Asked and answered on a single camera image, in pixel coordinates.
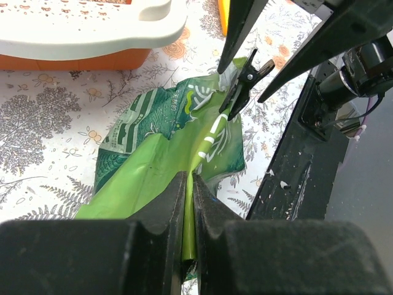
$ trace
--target floral tablecloth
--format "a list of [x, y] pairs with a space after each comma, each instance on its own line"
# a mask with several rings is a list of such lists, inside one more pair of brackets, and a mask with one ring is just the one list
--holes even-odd
[[[72, 218], [92, 198], [100, 141], [134, 98], [216, 70], [224, 46], [217, 0], [187, 0], [181, 38], [154, 49], [135, 71], [0, 71], [0, 222]], [[289, 0], [268, 3], [238, 56], [253, 47], [258, 68], [274, 70], [255, 98], [299, 47], [318, 19]], [[245, 217], [305, 82], [302, 75], [266, 103], [242, 111], [247, 168], [222, 182], [218, 198]], [[194, 281], [184, 294], [196, 294]]]

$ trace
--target green bag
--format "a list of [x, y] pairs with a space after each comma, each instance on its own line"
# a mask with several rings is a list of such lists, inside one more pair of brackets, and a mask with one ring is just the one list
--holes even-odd
[[216, 194], [223, 178], [244, 169], [240, 117], [228, 122], [229, 109], [219, 114], [244, 62], [235, 60], [222, 75], [186, 79], [175, 88], [138, 96], [100, 145], [97, 193], [76, 218], [127, 218], [163, 192], [177, 172], [187, 171], [182, 258], [196, 259], [193, 171]]

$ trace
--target orange flower print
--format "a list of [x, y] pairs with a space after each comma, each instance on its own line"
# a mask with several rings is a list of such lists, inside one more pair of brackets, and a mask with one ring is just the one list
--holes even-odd
[[271, 37], [269, 37], [269, 36], [265, 36], [265, 42], [266, 42], [268, 45], [272, 45], [272, 44], [273, 44], [273, 40], [271, 40]]
[[288, 47], [284, 45], [280, 45], [278, 47], [278, 52], [283, 56], [283, 57], [288, 57], [290, 55]]
[[165, 46], [162, 50], [165, 54], [169, 55], [170, 60], [178, 60], [185, 55], [184, 44], [179, 40], [171, 45]]
[[276, 66], [276, 69], [280, 70], [284, 67], [285, 63], [287, 62], [285, 58], [279, 57], [279, 56], [273, 56], [273, 61], [274, 65]]
[[179, 39], [180, 40], [188, 39], [190, 37], [190, 35], [191, 35], [190, 30], [188, 28], [184, 27], [182, 35], [180, 36]]

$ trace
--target purple wire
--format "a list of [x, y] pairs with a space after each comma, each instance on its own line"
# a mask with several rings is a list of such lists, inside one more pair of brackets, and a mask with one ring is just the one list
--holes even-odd
[[[369, 97], [369, 98], [368, 98], [368, 103], [367, 103], [366, 112], [368, 112], [368, 111], [372, 108], [372, 106], [373, 106], [373, 101], [374, 101], [374, 98], [373, 98], [373, 97]], [[362, 125], [361, 125], [361, 126], [367, 125], [368, 116], [369, 116], [369, 115], [367, 115], [367, 116], [365, 116], [365, 117], [363, 118], [363, 121], [362, 121]], [[360, 127], [360, 128], [356, 131], [355, 136], [362, 134], [362, 132], [363, 132], [363, 129]], [[351, 156], [351, 154], [352, 154], [352, 151], [353, 151], [353, 149], [354, 149], [354, 146], [355, 146], [355, 144], [351, 144], [351, 146], [349, 147], [349, 151], [348, 151], [347, 154], [345, 155], [345, 158], [344, 158], [343, 163], [342, 163], [340, 166], [338, 166], [337, 172], [340, 172], [340, 171], [346, 166], [346, 164], [348, 163], [348, 159], [350, 158], [350, 156]]]

